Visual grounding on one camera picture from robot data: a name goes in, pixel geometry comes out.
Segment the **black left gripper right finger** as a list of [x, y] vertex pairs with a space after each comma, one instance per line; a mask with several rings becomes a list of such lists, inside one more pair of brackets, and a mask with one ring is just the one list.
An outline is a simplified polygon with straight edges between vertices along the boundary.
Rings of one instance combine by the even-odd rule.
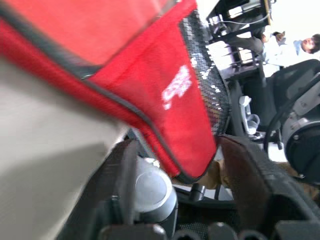
[[272, 232], [280, 222], [312, 222], [320, 208], [286, 171], [246, 138], [221, 135], [224, 175], [245, 229]]

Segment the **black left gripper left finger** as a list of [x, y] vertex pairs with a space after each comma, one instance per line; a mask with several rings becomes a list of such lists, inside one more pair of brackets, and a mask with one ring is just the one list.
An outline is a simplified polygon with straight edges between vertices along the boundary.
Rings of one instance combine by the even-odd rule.
[[111, 150], [91, 175], [56, 240], [99, 240], [104, 228], [134, 222], [138, 142]]

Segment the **red table tennis paddle case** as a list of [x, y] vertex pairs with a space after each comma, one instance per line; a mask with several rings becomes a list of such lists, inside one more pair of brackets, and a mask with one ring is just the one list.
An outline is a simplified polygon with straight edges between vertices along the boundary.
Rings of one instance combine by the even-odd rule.
[[0, 56], [138, 129], [166, 172], [204, 176], [230, 115], [197, 0], [0, 0]]

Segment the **silver grey robot body cylinder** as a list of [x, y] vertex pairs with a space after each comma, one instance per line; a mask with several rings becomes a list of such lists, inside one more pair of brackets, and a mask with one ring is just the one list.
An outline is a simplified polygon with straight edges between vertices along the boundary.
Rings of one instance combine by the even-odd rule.
[[169, 217], [177, 194], [169, 176], [146, 158], [137, 158], [134, 194], [134, 220], [160, 223]]

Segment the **pale grey plastic fixture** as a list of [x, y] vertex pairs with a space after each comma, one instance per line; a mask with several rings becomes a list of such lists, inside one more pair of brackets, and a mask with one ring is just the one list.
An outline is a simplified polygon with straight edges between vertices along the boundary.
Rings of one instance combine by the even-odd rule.
[[254, 135], [260, 124], [260, 118], [258, 115], [251, 113], [250, 103], [252, 99], [247, 96], [241, 96], [238, 104], [240, 108], [241, 121], [244, 127], [244, 131], [248, 135]]

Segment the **black office chair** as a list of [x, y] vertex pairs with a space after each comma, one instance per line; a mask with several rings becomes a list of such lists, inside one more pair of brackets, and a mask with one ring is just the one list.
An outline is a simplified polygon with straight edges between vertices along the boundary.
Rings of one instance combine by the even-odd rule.
[[[274, 73], [271, 79], [275, 109], [280, 110], [314, 77], [320, 77], [320, 60], [317, 59], [302, 61]], [[300, 117], [313, 110], [320, 113], [320, 81], [293, 104], [293, 110]]]

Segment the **person in white shirt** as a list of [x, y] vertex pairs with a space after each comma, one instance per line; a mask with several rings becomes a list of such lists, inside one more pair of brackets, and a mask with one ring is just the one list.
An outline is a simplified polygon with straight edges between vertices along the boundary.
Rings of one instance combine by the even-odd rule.
[[301, 43], [299, 39], [287, 39], [286, 32], [264, 32], [261, 35], [263, 43], [262, 59], [266, 64], [289, 67], [300, 60]]

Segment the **person with dark hair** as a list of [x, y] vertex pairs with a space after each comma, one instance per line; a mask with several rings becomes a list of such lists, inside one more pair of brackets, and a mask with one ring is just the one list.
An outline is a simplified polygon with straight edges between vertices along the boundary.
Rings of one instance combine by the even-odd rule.
[[320, 56], [318, 56], [318, 52], [320, 51], [319, 33], [303, 40], [294, 40], [293, 46], [295, 50], [293, 64], [307, 60], [320, 60]]

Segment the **black equipment rack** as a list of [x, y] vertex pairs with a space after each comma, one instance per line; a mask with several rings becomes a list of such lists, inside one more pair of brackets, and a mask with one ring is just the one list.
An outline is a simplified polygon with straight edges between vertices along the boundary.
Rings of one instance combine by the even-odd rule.
[[[260, 7], [249, 8], [235, 18], [226, 18], [216, 23], [208, 23], [208, 42], [224, 42], [225, 44], [249, 50], [253, 57], [264, 62], [264, 43], [268, 41], [269, 34], [265, 33], [266, 26], [270, 24], [271, 3], [270, 0], [258, 0], [262, 3]], [[252, 27], [251, 36], [247, 38], [238, 37], [239, 31], [244, 26]]]

